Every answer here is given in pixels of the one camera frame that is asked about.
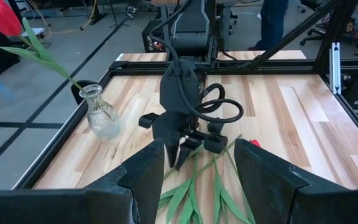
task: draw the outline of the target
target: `glass vase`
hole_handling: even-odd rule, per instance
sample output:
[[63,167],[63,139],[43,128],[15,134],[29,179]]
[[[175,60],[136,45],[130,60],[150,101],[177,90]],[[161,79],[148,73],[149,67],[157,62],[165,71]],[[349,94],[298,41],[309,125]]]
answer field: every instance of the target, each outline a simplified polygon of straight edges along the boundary
[[86,117],[91,130],[100,138],[111,139],[120,130],[117,111],[102,97],[102,86],[92,84],[80,91],[88,104]]

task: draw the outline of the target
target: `red object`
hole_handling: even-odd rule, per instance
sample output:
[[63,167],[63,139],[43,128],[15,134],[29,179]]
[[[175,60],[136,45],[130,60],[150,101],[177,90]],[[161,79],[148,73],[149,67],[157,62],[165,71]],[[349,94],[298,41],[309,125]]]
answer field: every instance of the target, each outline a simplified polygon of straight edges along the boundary
[[156,48],[156,49],[163,49],[164,48],[164,45],[162,45],[160,42],[154,42],[153,43],[153,45],[154,45],[154,48]]
[[22,24],[3,0],[0,0],[0,32],[7,36],[22,34]]
[[258,140],[251,140],[249,142],[251,142],[252,144],[254,144],[254,145],[258,146],[258,147],[260,147],[260,144],[259,144]]

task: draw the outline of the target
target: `gray floor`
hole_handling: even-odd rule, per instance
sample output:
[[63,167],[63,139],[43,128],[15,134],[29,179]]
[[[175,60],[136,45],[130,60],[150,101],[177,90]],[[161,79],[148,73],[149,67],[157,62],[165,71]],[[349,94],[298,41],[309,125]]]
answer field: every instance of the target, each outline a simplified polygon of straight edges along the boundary
[[[295,6],[287,12],[285,32],[291,31],[297,22],[304,20],[311,12],[300,14]],[[259,39],[260,19],[256,16],[258,7],[234,8],[239,14],[239,22],[234,27],[226,46],[228,50],[245,50],[254,45]],[[141,31],[153,13],[139,13],[135,19],[127,22],[129,27],[123,27],[114,34],[98,53],[76,74],[75,80],[94,80],[101,78],[109,65],[121,53],[144,52]],[[76,29],[86,22],[84,17],[68,17],[48,19],[53,30]],[[109,25],[113,23],[108,15],[94,26],[88,26],[82,32],[71,34],[55,34],[48,39],[52,45],[48,48],[54,59],[60,62],[69,73],[73,72],[84,59],[112,31]],[[42,21],[31,21],[34,27],[42,27]],[[300,49],[308,58],[313,58],[319,48],[319,41],[308,42],[304,47],[299,41],[305,35],[297,38],[285,49]],[[358,49],[343,46],[343,57],[354,57]],[[47,70],[33,62],[23,60],[0,76],[0,122],[22,123],[64,123],[76,108],[71,96],[70,86],[53,99],[53,92],[59,88],[64,79],[56,73]],[[43,103],[50,103],[38,116],[32,117]],[[0,147],[16,133],[17,128],[0,128]],[[18,138],[0,156],[0,189],[10,189],[31,165],[41,150],[53,138],[58,129],[28,128],[20,133]]]

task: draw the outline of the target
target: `wooden table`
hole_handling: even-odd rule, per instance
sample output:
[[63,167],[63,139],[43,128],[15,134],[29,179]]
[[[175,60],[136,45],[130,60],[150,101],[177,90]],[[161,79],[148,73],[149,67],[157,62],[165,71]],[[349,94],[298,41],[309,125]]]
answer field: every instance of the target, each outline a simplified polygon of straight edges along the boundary
[[[230,52],[238,59],[252,59],[260,52]],[[272,59],[304,58],[298,50],[281,51]],[[165,54],[123,54],[118,60],[164,61]],[[97,138],[84,119],[38,181],[36,189],[80,188],[113,170],[152,139],[151,129],[137,125],[146,113],[161,113],[158,76],[114,77],[104,98],[121,115],[121,133],[111,140]],[[240,121],[225,124],[229,142],[242,134],[257,139],[262,147],[303,169],[350,189],[358,189],[358,128],[317,75],[209,76],[208,83],[222,83],[226,98],[244,107]],[[212,92],[208,100],[217,98]],[[223,105],[212,115],[230,117],[237,109]],[[206,131],[205,122],[201,130]],[[199,168],[211,160],[201,152]],[[227,156],[218,160],[224,185],[239,207],[242,189]],[[163,184],[162,192],[182,184],[193,168],[189,159]],[[214,169],[196,181],[196,193],[204,223],[213,222]],[[167,209],[159,211],[157,223],[165,223]],[[237,219],[229,216],[230,223]]]

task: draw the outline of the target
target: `blue jeans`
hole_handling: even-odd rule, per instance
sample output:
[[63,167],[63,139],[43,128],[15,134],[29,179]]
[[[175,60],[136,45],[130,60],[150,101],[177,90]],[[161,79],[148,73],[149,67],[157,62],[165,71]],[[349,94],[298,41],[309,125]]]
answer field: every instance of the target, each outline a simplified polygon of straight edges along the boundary
[[288,0],[264,0],[260,16],[262,18],[260,37],[256,47],[258,50],[268,50],[279,43],[284,33],[284,16]]

